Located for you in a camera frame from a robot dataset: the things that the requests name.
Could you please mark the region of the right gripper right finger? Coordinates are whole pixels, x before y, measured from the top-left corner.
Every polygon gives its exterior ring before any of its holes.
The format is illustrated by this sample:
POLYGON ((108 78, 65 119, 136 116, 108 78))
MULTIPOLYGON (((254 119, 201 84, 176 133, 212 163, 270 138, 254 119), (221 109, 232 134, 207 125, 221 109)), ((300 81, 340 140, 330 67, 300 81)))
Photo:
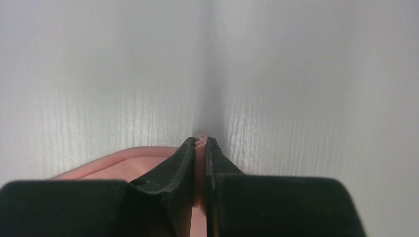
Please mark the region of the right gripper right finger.
POLYGON ((216 139, 206 142, 209 237, 364 237, 350 193, 338 180, 244 174, 216 139))

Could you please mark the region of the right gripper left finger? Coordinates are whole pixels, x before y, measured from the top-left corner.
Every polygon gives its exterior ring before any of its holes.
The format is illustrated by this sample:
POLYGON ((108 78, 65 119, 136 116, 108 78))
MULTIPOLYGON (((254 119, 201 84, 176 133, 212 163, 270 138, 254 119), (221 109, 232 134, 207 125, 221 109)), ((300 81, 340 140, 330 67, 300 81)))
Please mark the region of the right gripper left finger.
POLYGON ((0 191, 3 237, 187 237, 196 139, 131 182, 21 180, 0 191))

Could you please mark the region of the salmon pink t shirt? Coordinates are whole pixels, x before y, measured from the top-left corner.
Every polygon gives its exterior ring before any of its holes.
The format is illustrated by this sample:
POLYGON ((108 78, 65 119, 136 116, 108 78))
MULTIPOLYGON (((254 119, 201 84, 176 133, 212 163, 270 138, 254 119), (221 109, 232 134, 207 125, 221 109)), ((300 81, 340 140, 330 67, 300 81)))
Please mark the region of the salmon pink t shirt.
MULTIPOLYGON (((205 214, 206 142, 206 136, 198 135, 196 137, 191 237, 207 235, 205 214)), ((176 150, 177 147, 133 147, 94 160, 60 174, 54 179, 122 179, 130 182, 159 165, 173 155, 176 150)))

